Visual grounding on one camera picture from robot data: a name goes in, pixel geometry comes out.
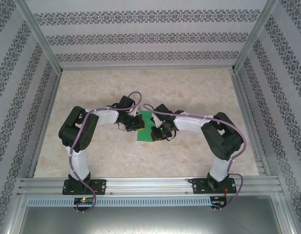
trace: wire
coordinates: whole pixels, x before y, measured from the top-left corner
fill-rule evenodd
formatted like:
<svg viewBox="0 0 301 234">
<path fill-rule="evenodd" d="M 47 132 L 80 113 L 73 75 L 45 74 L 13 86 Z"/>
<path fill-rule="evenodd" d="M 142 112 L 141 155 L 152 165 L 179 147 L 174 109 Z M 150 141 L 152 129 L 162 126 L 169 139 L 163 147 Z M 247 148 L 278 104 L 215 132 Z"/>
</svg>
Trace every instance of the wire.
<svg viewBox="0 0 301 234">
<path fill-rule="evenodd" d="M 119 128 L 119 130 L 127 132 L 127 130 L 124 130 L 124 129 L 121 129 L 121 128 L 120 128 L 120 125 L 119 125 L 119 123 L 117 123 L 117 124 L 118 124 L 118 128 Z"/>
<path fill-rule="evenodd" d="M 233 163 L 234 159 L 237 158 L 238 156 L 240 156 L 240 155 L 246 150 L 246 147 L 247 147 L 247 141 L 246 141 L 246 138 L 245 138 L 245 136 L 243 135 L 243 133 L 242 133 L 236 126 L 234 126 L 233 124 L 228 123 L 228 122 L 223 121 L 223 120 L 220 120 L 220 119 L 217 119 L 217 118 L 208 117 L 208 116 L 189 115 L 189 114 L 186 114 L 186 115 L 183 114 L 183 115 L 182 115 L 182 114 L 170 114 L 170 113 L 159 112 L 159 111 L 155 111 L 155 108 L 154 108 L 152 105 L 148 104 L 148 103 L 145 103 L 145 104 L 143 105 L 143 107 L 144 107 L 146 110 L 148 110 L 148 111 L 151 111 L 151 112 L 153 112 L 153 113 L 155 113 L 155 114 L 160 114 L 160 115 L 177 116 L 177 117 L 193 117 L 193 118 L 200 118 L 200 119 L 206 119 L 206 120 L 216 121 L 216 122 L 219 122 L 219 123 L 223 123 L 223 124 L 227 125 L 228 127 L 231 127 L 232 129 L 234 129 L 234 130 L 239 134 L 239 136 L 240 136 L 240 137 L 242 138 L 242 140 L 243 140 L 243 148 L 242 148 L 242 150 L 240 150 L 235 156 L 232 156 L 232 157 L 231 157 L 231 160 L 230 160 L 230 162 L 229 162 L 229 164 L 228 164 L 228 167 L 227 167 L 226 172 L 227 172 L 229 175 L 232 175 L 232 176 L 239 176 L 239 177 L 241 178 L 241 183 L 240 183 L 239 189 L 237 190 L 237 192 L 236 192 L 234 198 L 231 200 L 230 203 L 228 203 L 228 204 L 227 204 L 224 208 L 222 208 L 222 209 L 226 209 L 228 206 L 230 206 L 230 205 L 236 200 L 238 194 L 239 194 L 240 191 L 241 191 L 242 185 L 243 185 L 243 177 L 242 177 L 241 174 L 238 174 L 238 173 L 230 173 L 230 172 L 229 172 L 229 170 L 230 170 L 230 168 L 231 168 L 231 166 L 232 166 L 232 163 Z"/>
<path fill-rule="evenodd" d="M 86 123 L 86 121 L 87 121 L 87 118 L 89 117 L 89 115 L 90 115 L 91 113 L 93 113 L 93 112 L 95 112 L 95 111 L 103 111 L 103 110 L 127 111 L 127 110 L 130 110 L 130 109 L 132 109 L 132 108 L 137 107 L 137 106 L 140 104 L 140 102 L 141 102 L 142 96 L 141 96 L 141 93 L 140 93 L 140 92 L 134 91 L 134 92 L 131 92 L 131 93 L 129 94 L 128 97 L 130 97 L 130 96 L 133 95 L 133 94 L 139 94 L 140 99 L 139 99 L 139 101 L 138 101 L 135 105 L 133 105 L 133 106 L 131 106 L 131 107 L 128 107 L 128 108 L 111 108 L 111 107 L 103 107 L 103 108 L 98 108 L 98 109 L 90 110 L 90 111 L 87 112 L 87 114 L 85 115 L 85 118 L 84 118 L 84 120 L 83 120 L 83 122 L 82 122 L 82 125 L 81 125 L 81 127 L 80 127 L 80 130 L 79 130 L 79 132 L 78 132 L 78 134 L 77 134 L 77 137 L 76 137 L 76 139 L 74 140 L 74 142 L 73 142 L 73 144 L 72 144 L 72 146 L 71 146 L 71 148 L 70 148 L 69 164 L 70 164 L 70 168 L 71 168 L 73 174 L 76 176 L 76 178 L 77 178 L 77 179 L 78 179 L 78 180 L 79 180 L 86 188 L 88 188 L 88 189 L 92 192 L 94 201 L 93 201 L 92 206 L 90 206 L 90 207 L 89 207 L 87 210 L 85 210 L 85 211 L 80 211 L 80 210 L 78 209 L 78 206 L 79 206 L 79 203 L 78 203 L 78 204 L 76 205 L 77 213 L 78 213 L 78 212 L 82 212 L 82 213 L 89 212 L 91 209 L 94 208 L 94 206 L 95 206 L 95 204 L 96 204 L 96 193 L 95 193 L 95 191 L 79 177 L 79 175 L 77 174 L 77 172 L 76 172 L 76 170 L 74 169 L 73 164 L 72 164 L 73 149 L 74 149 L 74 147 L 76 146 L 76 144 L 77 144 L 77 142 L 78 142 L 78 140 L 79 140 L 79 138 L 80 138 L 80 136 L 81 136 L 81 133 L 82 133 L 82 130 L 83 130 L 84 126 L 85 126 L 85 123 Z"/>
<path fill-rule="evenodd" d="M 174 138 L 176 137 L 176 131 L 174 130 L 174 136 L 171 138 L 171 139 L 166 139 L 167 141 L 171 141 L 171 140 L 173 140 Z"/>
</svg>

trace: gray metal panel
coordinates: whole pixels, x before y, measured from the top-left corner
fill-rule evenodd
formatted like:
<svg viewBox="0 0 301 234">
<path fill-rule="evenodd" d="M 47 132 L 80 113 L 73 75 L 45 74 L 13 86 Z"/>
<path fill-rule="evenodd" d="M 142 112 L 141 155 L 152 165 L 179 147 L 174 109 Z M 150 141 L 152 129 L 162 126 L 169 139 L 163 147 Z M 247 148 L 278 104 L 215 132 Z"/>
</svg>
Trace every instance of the gray metal panel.
<svg viewBox="0 0 301 234">
<path fill-rule="evenodd" d="M 72 208 L 28 207 L 22 234 L 278 234 L 269 196 L 239 197 L 222 212 L 209 207 L 102 207 L 89 214 Z"/>
</svg>

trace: black mounting plate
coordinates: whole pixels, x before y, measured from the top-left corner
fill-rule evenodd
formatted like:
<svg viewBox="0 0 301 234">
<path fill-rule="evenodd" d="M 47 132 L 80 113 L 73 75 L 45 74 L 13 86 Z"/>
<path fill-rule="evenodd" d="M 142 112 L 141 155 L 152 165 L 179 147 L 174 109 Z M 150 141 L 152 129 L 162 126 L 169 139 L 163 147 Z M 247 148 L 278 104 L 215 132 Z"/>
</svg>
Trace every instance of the black mounting plate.
<svg viewBox="0 0 301 234">
<path fill-rule="evenodd" d="M 189 179 L 188 182 L 193 185 L 194 194 L 223 194 L 224 188 L 227 189 L 228 194 L 235 194 L 237 192 L 235 180 L 233 178 L 228 178 L 225 184 L 223 184 L 221 188 L 218 188 L 217 191 L 214 191 L 209 187 L 207 178 Z"/>
<path fill-rule="evenodd" d="M 96 195 L 105 195 L 106 180 L 105 179 L 91 179 L 90 187 L 92 189 L 94 189 Z M 80 192 L 73 190 L 71 181 L 66 179 L 63 184 L 62 194 L 63 195 L 91 195 L 92 192 L 90 190 L 87 190 L 87 192 L 80 194 Z"/>
</svg>

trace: black bracket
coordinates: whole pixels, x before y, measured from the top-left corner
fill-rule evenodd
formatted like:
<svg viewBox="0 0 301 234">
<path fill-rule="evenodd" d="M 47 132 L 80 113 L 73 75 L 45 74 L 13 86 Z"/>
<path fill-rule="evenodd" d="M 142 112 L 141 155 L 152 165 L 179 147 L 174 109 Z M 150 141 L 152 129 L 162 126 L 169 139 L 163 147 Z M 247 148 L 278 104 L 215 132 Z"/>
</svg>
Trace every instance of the black bracket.
<svg viewBox="0 0 301 234">
<path fill-rule="evenodd" d="M 218 112 L 213 118 L 234 125 L 228 116 L 222 112 Z M 218 123 L 216 120 L 205 123 L 201 127 L 201 130 L 212 153 L 221 160 L 228 161 L 231 155 L 235 151 L 238 151 L 243 143 L 242 137 L 234 129 L 225 124 Z"/>
<path fill-rule="evenodd" d="M 235 194 L 237 192 L 235 180 L 228 178 L 224 184 L 216 190 L 212 189 L 208 184 L 207 178 L 189 179 L 188 182 L 192 184 L 194 194 L 224 194 L 225 189 L 227 194 Z"/>
<path fill-rule="evenodd" d="M 105 195 L 106 191 L 105 179 L 90 179 L 89 186 L 94 190 L 96 195 Z M 63 195 L 92 195 L 92 192 L 87 189 L 85 192 L 81 192 L 71 183 L 71 180 L 66 179 L 63 184 Z"/>
<path fill-rule="evenodd" d="M 82 107 L 75 106 L 67 117 L 66 121 L 63 123 L 59 130 L 59 138 L 62 140 L 64 146 L 71 147 L 75 141 L 80 128 L 77 124 L 82 124 L 86 116 L 86 111 Z M 96 124 L 99 117 L 95 114 L 90 114 L 87 118 L 84 128 L 81 132 L 81 136 L 74 147 L 75 152 L 80 150 L 85 150 L 87 146 L 91 143 Z"/>
</svg>

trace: robotic arm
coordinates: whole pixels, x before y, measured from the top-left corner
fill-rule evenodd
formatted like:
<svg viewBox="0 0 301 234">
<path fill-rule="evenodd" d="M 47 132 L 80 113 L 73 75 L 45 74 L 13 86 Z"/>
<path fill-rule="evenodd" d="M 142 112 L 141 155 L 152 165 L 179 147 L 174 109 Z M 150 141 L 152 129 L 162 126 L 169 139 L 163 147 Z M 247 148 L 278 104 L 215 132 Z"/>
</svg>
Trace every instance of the robotic arm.
<svg viewBox="0 0 301 234">
<path fill-rule="evenodd" d="M 132 107 L 133 105 L 135 105 L 134 100 L 123 96 L 119 103 L 114 103 L 107 108 L 124 109 Z M 59 131 L 59 138 L 62 140 L 62 144 L 66 147 L 69 154 L 71 150 L 70 147 L 73 145 L 80 130 L 80 124 L 83 123 L 88 112 L 88 110 L 79 106 L 74 107 Z M 135 115 L 131 115 L 131 113 L 132 111 L 106 109 L 95 111 L 88 116 L 71 156 L 75 172 L 87 185 L 91 183 L 91 175 L 87 167 L 86 148 L 91 143 L 96 126 L 107 123 L 122 123 L 128 132 L 145 128 L 141 114 L 136 113 Z M 72 170 L 68 175 L 68 187 L 70 189 L 67 191 L 73 191 L 75 194 L 85 194 L 88 191 L 88 189 L 80 183 Z"/>
<path fill-rule="evenodd" d="M 173 114 L 165 105 L 161 104 L 155 109 L 156 112 Z M 203 133 L 205 139 L 216 156 L 212 168 L 207 176 L 207 184 L 214 191 L 222 191 L 226 184 L 229 174 L 227 172 L 231 157 L 236 155 L 243 144 L 242 137 L 231 127 L 205 118 L 188 117 L 184 111 L 176 111 L 174 114 L 182 116 L 167 116 L 155 114 L 162 122 L 159 127 L 152 127 L 151 137 L 154 141 L 168 139 L 174 131 L 188 130 L 195 133 Z M 208 116 L 214 119 L 223 120 L 232 125 L 232 121 L 222 112 L 214 116 Z"/>
</svg>

